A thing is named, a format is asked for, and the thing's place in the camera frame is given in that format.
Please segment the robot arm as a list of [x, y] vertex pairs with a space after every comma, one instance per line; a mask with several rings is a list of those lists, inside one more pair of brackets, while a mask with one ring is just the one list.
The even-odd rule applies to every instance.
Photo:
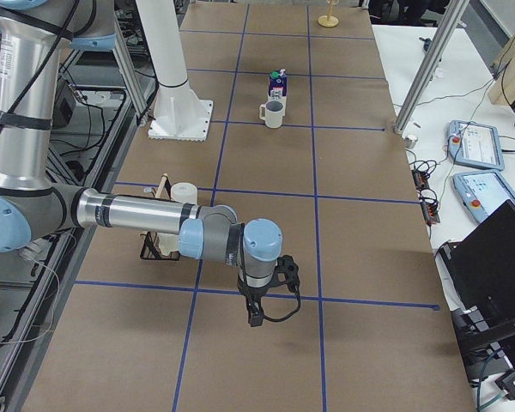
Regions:
[[288, 279], [273, 221], [245, 224], [227, 206], [105, 194], [45, 175], [60, 52], [111, 50], [113, 2], [0, 1], [0, 30], [0, 252], [71, 227], [174, 234], [182, 255], [238, 268], [249, 324], [262, 324], [262, 297]]

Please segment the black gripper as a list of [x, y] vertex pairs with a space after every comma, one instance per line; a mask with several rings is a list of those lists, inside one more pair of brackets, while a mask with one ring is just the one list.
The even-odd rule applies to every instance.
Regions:
[[245, 297], [245, 307], [248, 312], [248, 324], [251, 327], [261, 326], [264, 320], [269, 322], [278, 323], [277, 318], [267, 316], [261, 305], [261, 299], [267, 294], [270, 288], [279, 286], [279, 279], [277, 276], [272, 276], [267, 283], [258, 282], [257, 286], [251, 284], [251, 278], [243, 278], [239, 276], [238, 288], [240, 293]]

